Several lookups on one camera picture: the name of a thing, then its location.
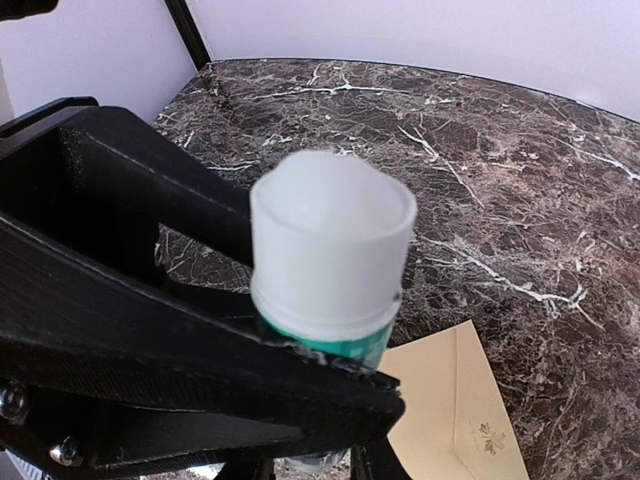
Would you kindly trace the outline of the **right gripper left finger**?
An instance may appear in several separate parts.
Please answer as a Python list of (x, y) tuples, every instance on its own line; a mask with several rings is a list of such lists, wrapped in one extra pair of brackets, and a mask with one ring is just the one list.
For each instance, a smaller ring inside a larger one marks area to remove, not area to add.
[(224, 466), (220, 479), (269, 480), (275, 478), (275, 447), (272, 445), (227, 448), (219, 451)]

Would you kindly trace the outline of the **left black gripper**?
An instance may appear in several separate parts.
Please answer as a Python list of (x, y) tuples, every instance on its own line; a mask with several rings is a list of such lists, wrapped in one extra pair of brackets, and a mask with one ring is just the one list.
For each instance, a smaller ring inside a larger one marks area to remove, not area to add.
[(60, 98), (1, 122), (1, 212), (156, 288), (158, 223), (252, 266), (248, 192), (132, 112), (97, 106)]

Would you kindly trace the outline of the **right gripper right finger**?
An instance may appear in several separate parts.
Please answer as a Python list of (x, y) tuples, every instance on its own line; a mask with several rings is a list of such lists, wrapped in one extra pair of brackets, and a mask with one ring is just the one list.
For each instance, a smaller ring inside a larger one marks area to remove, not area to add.
[(388, 439), (351, 450), (351, 480), (410, 480)]

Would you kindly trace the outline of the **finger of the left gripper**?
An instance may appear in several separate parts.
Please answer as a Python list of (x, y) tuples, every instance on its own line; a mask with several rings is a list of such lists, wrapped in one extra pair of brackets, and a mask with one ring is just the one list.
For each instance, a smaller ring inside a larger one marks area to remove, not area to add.
[(180, 470), (383, 440), (395, 379), (215, 318), (1, 221), (1, 445), (44, 470)]

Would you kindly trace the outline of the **brown kraft envelope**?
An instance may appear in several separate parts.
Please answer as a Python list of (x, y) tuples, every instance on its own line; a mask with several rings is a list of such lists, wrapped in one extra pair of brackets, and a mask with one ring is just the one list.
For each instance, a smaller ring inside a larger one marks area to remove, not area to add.
[(406, 410), (389, 434), (412, 479), (525, 479), (528, 472), (473, 322), (388, 350)]

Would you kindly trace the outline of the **small white-capped glue bottle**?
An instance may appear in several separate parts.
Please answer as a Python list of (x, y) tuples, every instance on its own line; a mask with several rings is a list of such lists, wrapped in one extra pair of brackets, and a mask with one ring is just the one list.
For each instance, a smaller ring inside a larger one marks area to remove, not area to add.
[(251, 298), (262, 318), (376, 368), (401, 304), (414, 194), (357, 157), (305, 150), (255, 183), (250, 209)]

